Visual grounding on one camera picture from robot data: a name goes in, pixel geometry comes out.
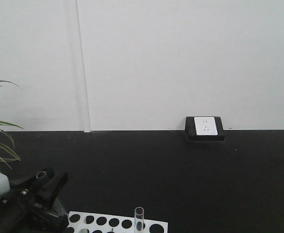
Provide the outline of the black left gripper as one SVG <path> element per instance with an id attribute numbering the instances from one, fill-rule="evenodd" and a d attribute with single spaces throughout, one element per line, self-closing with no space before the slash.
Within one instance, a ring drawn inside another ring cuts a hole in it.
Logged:
<path id="1" fill-rule="evenodd" d="M 38 172 L 9 181 L 12 188 L 0 195 L 0 233 L 62 233 L 67 228 L 67 214 L 53 208 L 68 174 L 54 175 L 50 167 L 43 170 L 47 182 L 36 179 Z"/>

